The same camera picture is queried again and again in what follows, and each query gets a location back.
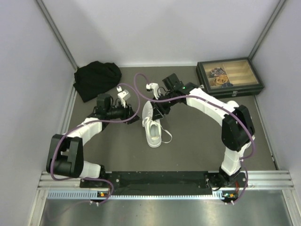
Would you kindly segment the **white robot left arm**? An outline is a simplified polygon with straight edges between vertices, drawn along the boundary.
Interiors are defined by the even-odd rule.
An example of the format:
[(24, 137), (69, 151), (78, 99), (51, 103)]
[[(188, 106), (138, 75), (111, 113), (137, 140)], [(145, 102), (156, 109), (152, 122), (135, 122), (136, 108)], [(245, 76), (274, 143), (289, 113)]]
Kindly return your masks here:
[(64, 179), (90, 178), (98, 187), (106, 183), (104, 167), (85, 161), (83, 147), (110, 123), (131, 124), (140, 119), (127, 103), (129, 98), (127, 90), (118, 93), (115, 103), (111, 95), (99, 94), (92, 113), (81, 124), (65, 134), (52, 136), (46, 166), (52, 179), (59, 180), (56, 175), (63, 176)]

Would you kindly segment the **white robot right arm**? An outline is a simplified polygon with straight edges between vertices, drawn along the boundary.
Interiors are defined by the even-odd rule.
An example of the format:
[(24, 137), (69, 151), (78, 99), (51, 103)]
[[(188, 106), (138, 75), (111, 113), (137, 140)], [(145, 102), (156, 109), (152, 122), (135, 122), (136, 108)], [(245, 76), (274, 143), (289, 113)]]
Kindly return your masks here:
[(158, 120), (169, 114), (171, 107), (177, 103), (195, 108), (215, 120), (222, 128), (221, 140), (225, 153), (219, 168), (217, 186), (231, 186), (237, 180), (241, 163), (246, 158), (244, 152), (248, 147), (255, 147), (254, 126), (249, 110), (234, 101), (224, 103), (208, 95), (194, 83), (183, 84), (176, 74), (163, 79), (166, 93), (159, 91), (159, 85), (149, 83), (147, 91), (152, 91), (151, 101), (153, 119)]

